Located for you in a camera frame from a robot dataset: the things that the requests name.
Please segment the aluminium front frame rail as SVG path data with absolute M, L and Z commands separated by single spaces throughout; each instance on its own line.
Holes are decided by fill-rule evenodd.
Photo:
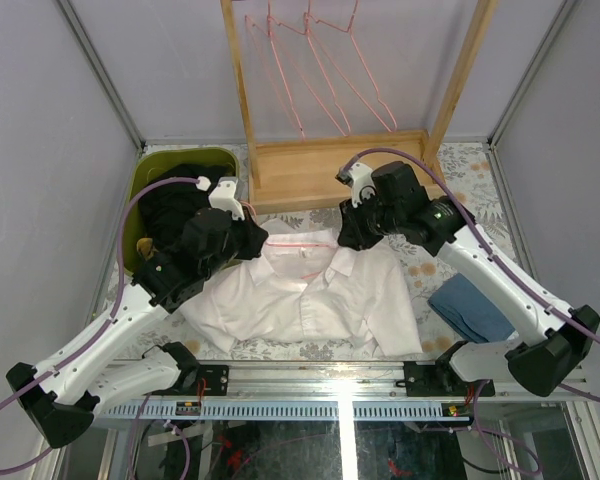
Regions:
M 385 401 L 403 398 L 460 401 L 455 397 L 415 397 L 396 382 L 405 381 L 402 362 L 302 362 L 201 360 L 202 365 L 229 367 L 228 393 L 231 400 L 309 400 L 335 399 L 339 394 L 355 400 Z M 548 397 L 534 396 L 513 381 L 494 381 L 494 396 L 480 395 L 481 402 L 565 402 L 582 397 L 557 389 Z

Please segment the white shirt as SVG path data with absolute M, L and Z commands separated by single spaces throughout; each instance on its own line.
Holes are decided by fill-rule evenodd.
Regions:
M 338 245 L 311 282 L 276 276 L 255 283 L 244 265 L 226 268 L 179 311 L 211 344 L 230 352 L 242 341 L 279 343 L 346 340 L 398 357 L 422 351 L 401 265 L 381 242 L 356 251 Z

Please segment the olive green plastic basket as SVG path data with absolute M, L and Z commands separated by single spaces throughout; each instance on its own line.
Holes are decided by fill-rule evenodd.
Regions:
M 180 165 L 222 166 L 229 171 L 228 176 L 238 177 L 240 164 L 230 150 L 217 146 L 155 150 L 146 153 L 137 163 L 130 181 L 128 199 L 131 200 L 151 181 L 168 170 Z M 126 218 L 122 242 L 122 258 L 125 274 L 131 276 L 141 265 L 141 257 L 136 251 L 136 243 L 146 237 L 146 228 L 141 218 L 138 204 Z

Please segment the yellow plaid flannel shirt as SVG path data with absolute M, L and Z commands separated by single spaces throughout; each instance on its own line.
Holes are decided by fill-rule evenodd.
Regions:
M 136 251 L 143 260 L 151 259 L 156 253 L 153 239 L 147 237 L 139 239 L 136 243 Z

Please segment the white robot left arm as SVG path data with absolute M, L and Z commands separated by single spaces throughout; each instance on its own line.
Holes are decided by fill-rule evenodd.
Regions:
M 200 294 L 233 260 L 259 257 L 268 238 L 249 213 L 203 208 L 176 241 L 145 259 L 120 299 L 56 354 L 35 365 L 18 363 L 6 374 L 18 402 L 53 449 L 69 445 L 101 413 L 147 393 L 192 392 L 200 364 L 180 342 L 116 371 L 106 368 L 133 339 Z

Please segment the pink wire hanger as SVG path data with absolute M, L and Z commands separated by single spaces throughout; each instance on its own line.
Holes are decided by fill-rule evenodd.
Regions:
M 306 132 L 289 84 L 292 67 L 276 42 L 268 1 L 248 1 L 241 14 L 248 57 L 249 100 L 256 138 L 305 140 Z

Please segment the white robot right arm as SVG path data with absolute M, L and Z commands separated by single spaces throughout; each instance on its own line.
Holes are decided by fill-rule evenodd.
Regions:
M 587 357 L 599 314 L 540 286 L 488 239 L 450 191 L 429 198 L 412 166 L 401 161 L 371 169 L 351 160 L 336 178 L 351 190 L 339 205 L 339 244 L 367 250 L 401 235 L 456 269 L 514 327 L 516 341 L 499 346 L 506 370 L 526 391 L 549 396 Z

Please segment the pink hanger of white shirt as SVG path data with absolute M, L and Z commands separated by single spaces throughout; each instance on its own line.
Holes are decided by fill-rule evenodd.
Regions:
M 300 232 L 279 218 L 258 221 L 268 237 L 260 256 L 244 262 L 255 283 L 274 276 L 311 282 L 330 264 L 338 247 L 330 230 Z

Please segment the black shirt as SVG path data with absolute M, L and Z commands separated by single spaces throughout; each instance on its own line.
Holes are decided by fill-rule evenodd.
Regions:
M 198 178 L 210 181 L 209 190 L 216 187 L 221 177 L 230 176 L 233 170 L 225 165 L 179 164 L 153 180 L 153 183 L 171 177 Z M 146 193 L 139 201 L 144 238 L 153 240 L 157 250 L 173 244 L 182 233 L 185 223 L 202 209 L 209 207 L 208 193 L 189 183 L 173 183 Z

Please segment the folded blue cloth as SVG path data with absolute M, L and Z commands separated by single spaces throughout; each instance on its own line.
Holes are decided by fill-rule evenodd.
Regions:
M 447 325 L 469 342 L 500 342 L 515 333 L 502 312 L 461 274 L 445 281 L 427 303 Z

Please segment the pink hanger of black shirt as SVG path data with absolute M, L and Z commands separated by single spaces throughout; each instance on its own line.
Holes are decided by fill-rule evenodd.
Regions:
M 303 34 L 322 76 L 331 102 L 340 119 L 336 125 L 350 135 L 354 130 L 354 115 L 345 99 L 359 102 L 384 132 L 398 130 L 397 118 L 387 103 L 356 38 L 356 20 L 360 3 L 353 1 L 343 17 L 332 17 L 328 1 L 309 1 L 303 16 Z

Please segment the pink hanger of plaid shirt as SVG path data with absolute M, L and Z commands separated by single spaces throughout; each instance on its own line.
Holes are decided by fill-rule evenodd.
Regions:
M 352 126 L 330 77 L 327 59 L 313 34 L 312 3 L 298 2 L 295 20 L 281 17 L 277 6 L 276 1 L 267 3 L 265 31 L 283 97 L 300 138 L 305 140 L 315 133 L 318 121 L 311 118 L 311 106 L 336 134 L 351 134 Z

